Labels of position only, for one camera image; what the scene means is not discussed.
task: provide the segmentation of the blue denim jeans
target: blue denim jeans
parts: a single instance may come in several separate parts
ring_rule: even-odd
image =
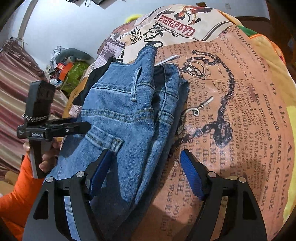
[[[174,113],[174,122],[171,127],[167,142],[163,149],[163,152],[160,156],[160,159],[156,165],[154,173],[151,177],[151,180],[146,187],[140,201],[134,210],[130,213],[127,219],[121,224],[121,226],[117,229],[115,234],[113,235],[112,241],[127,241],[131,237],[133,231],[141,222],[144,217],[152,198],[154,197],[160,182],[160,178],[162,175],[162,171],[165,167],[165,163],[167,161],[168,154],[170,152],[170,148],[174,143],[174,136],[179,124],[180,116],[183,111],[183,106],[187,100],[189,92],[188,83],[184,83],[184,81],[180,81],[179,83],[179,100],[177,102],[177,107]]]
[[[146,46],[133,64],[111,63],[91,88],[77,120],[88,121],[91,129],[66,137],[49,174],[57,180],[69,178],[96,161],[103,149],[117,154],[100,193],[90,202],[106,239],[137,206],[160,158],[166,160],[166,143],[171,145],[176,131],[172,125],[179,89],[185,89],[185,96],[178,108],[188,95],[188,83],[174,64],[154,66],[156,53],[154,46]],[[72,238],[79,240],[68,197],[65,205]]]

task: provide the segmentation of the green fabric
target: green fabric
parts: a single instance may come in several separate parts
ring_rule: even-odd
[[[251,30],[251,29],[249,29],[249,28],[246,28],[246,27],[244,27],[244,26],[238,26],[241,30],[243,30],[244,31],[244,33],[248,36],[248,37],[251,37],[251,36],[253,36],[253,35],[255,35],[255,34],[258,34],[257,32],[255,32],[255,31],[253,31],[253,30]]]
[[[89,65],[86,62],[76,61],[70,71],[67,73],[64,83],[61,86],[61,90],[68,93],[68,97],[71,92],[76,88],[76,86],[80,83],[80,79],[83,75],[85,69],[87,69]]]

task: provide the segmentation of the yellow fabric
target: yellow fabric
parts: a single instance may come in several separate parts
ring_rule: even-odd
[[[250,39],[253,48],[259,53],[270,66],[273,82],[277,84],[281,97],[287,105],[287,111],[293,129],[294,139],[296,137],[296,85],[288,72],[284,62],[274,48],[274,44],[264,35],[256,35]],[[293,175],[289,187],[288,203],[284,211],[284,223],[290,216],[296,199],[296,165],[293,168]]]
[[[6,195],[13,191],[13,185],[6,183],[4,181],[0,181],[0,193],[2,195]]]
[[[132,14],[131,16],[129,16],[128,18],[125,19],[124,23],[129,23],[129,22],[134,21],[142,16],[143,16],[143,14]]]
[[[72,107],[73,100],[78,96],[78,94],[84,89],[88,77],[85,77],[79,85],[76,86],[76,88],[71,92],[69,96],[68,103],[66,105],[66,108],[64,109],[63,118],[69,118],[70,117],[70,109]]]
[[[5,174],[5,180],[12,184],[13,186],[15,185],[15,183],[17,182],[17,178],[18,178],[18,174],[12,172],[12,171],[8,171],[6,174]]]
[[[233,22],[235,25],[238,25],[238,26],[243,26],[243,24],[238,20],[236,19],[235,17],[225,13],[225,12],[221,12],[220,10],[218,10],[224,17],[226,17],[229,21]]]

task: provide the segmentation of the striped curtain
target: striped curtain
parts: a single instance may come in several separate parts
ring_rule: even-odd
[[[18,173],[25,140],[18,139],[16,129],[23,124],[22,115],[29,84],[44,80],[43,71],[15,40],[8,40],[0,49],[0,178],[8,170]],[[67,98],[56,91],[51,114],[62,117]]]

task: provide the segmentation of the newspaper print fabric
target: newspaper print fabric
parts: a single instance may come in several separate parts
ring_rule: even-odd
[[[183,149],[222,177],[248,180],[272,240],[283,224],[295,145],[269,66],[248,37],[217,10],[186,5],[159,8],[112,35],[125,44],[118,61],[131,63],[152,44],[155,63],[177,64],[190,84],[158,192],[132,240],[181,241],[192,228],[201,202],[180,167]],[[219,236],[226,204],[223,199],[212,239]]]

